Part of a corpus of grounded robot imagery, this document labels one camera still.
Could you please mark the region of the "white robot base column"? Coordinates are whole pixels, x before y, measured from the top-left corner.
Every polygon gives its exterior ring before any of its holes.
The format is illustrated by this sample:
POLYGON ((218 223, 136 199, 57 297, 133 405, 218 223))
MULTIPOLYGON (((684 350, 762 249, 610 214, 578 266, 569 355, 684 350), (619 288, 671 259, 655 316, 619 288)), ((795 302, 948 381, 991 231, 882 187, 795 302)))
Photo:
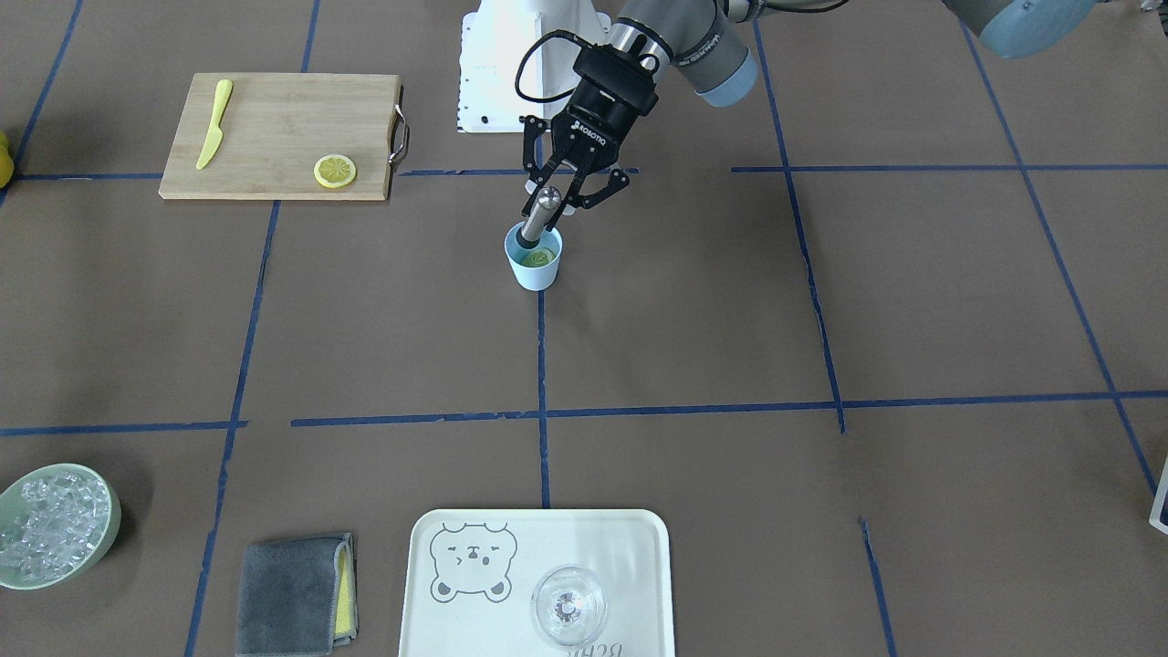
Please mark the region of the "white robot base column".
POLYGON ((523 129, 523 116, 550 120, 566 105, 554 96, 579 83, 572 69, 579 49, 550 40, 533 54, 528 50, 555 30, 604 43, 610 25, 609 14, 591 1, 481 1, 463 18, 456 127, 472 134, 513 133, 523 129))

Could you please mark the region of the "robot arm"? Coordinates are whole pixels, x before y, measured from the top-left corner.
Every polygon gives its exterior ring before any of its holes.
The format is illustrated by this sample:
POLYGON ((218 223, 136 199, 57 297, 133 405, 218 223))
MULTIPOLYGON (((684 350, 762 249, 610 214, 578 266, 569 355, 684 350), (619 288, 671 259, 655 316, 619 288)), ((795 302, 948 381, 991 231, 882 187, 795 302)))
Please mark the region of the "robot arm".
POLYGON ((610 26, 609 40, 592 43, 564 29, 542 35, 531 46, 564 40, 576 47, 571 64, 576 82, 547 97, 559 103, 552 118, 524 116, 523 170, 530 216, 549 196, 550 178, 559 166, 572 171, 558 210, 589 209, 623 191, 630 178, 618 167, 619 150, 631 126, 651 115, 656 87, 668 70, 688 79, 712 108, 730 108, 755 87, 758 62, 735 32, 769 14, 823 14, 839 1, 627 1, 610 26))

